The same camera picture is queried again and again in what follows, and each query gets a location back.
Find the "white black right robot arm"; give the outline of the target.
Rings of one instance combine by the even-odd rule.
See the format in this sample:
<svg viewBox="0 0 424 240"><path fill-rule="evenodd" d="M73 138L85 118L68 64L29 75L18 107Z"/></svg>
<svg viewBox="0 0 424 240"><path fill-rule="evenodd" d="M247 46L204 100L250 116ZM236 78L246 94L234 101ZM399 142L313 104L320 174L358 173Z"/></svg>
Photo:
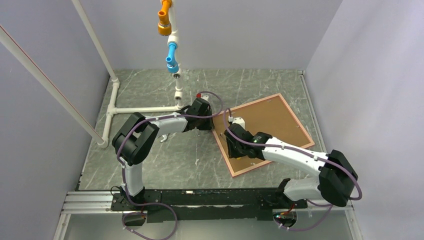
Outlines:
<svg viewBox="0 0 424 240"><path fill-rule="evenodd" d="M311 151L264 132L253 135L235 120L225 122L224 127L230 158L249 157L282 163L309 174L305 179L285 178L280 183L275 193L280 207L287 208L300 200L325 200L345 207L353 200L351 194L359 187L358 175L341 151Z"/></svg>

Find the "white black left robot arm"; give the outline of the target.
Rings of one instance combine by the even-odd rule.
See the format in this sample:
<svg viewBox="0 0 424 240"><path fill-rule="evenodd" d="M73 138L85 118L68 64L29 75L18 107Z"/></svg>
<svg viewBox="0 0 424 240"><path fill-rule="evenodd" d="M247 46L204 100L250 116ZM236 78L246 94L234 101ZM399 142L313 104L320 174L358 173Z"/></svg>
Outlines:
<svg viewBox="0 0 424 240"><path fill-rule="evenodd" d="M124 204L131 210L137 210L145 203L143 161L157 137L194 129L209 131L213 126L210 103L201 97L171 114L152 117L133 113L112 140L122 167L123 183L119 190Z"/></svg>

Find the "pink wooden photo frame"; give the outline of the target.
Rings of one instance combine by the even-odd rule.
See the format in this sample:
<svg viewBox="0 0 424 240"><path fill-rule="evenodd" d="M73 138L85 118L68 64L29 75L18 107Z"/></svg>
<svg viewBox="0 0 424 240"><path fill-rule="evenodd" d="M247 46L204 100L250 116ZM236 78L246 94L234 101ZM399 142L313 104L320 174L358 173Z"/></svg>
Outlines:
<svg viewBox="0 0 424 240"><path fill-rule="evenodd" d="M280 93L233 107L231 114L235 119L242 118L245 129L252 135L258 132L266 133L285 143L305 149L315 146L317 143ZM214 124L213 135L232 177L270 163L268 160L247 156L242 157L243 160L229 158L224 136L223 113L213 117L212 121Z"/></svg>

